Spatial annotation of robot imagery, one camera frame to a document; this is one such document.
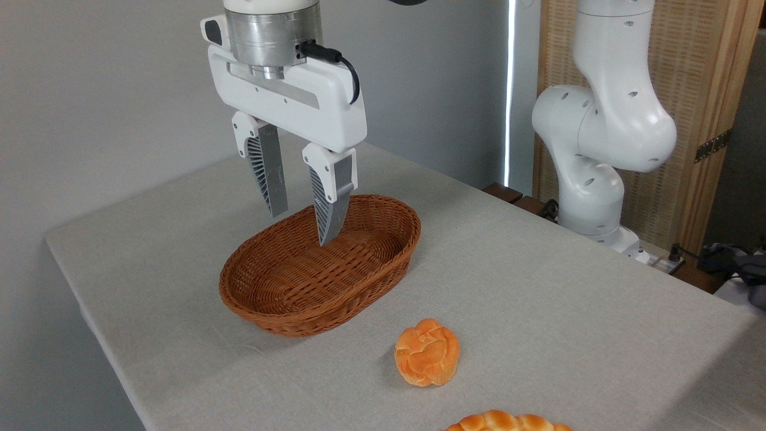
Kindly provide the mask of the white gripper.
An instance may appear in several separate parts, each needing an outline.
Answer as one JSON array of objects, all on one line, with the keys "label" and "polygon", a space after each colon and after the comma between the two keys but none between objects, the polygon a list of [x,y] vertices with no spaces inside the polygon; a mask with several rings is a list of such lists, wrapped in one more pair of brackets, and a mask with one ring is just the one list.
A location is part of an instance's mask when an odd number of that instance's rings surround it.
[{"label": "white gripper", "polygon": [[238,153],[249,163],[271,216],[277,217],[288,210],[277,126],[310,141],[303,159],[314,192],[318,240],[327,245],[341,232],[350,196],[358,188],[357,155],[350,148],[367,136],[364,100],[359,96],[350,103],[354,82],[347,68],[314,58],[287,66],[282,79],[255,74],[233,57],[226,24],[225,16],[208,17],[200,30],[209,43],[214,87],[225,104],[238,110],[232,117]]}]

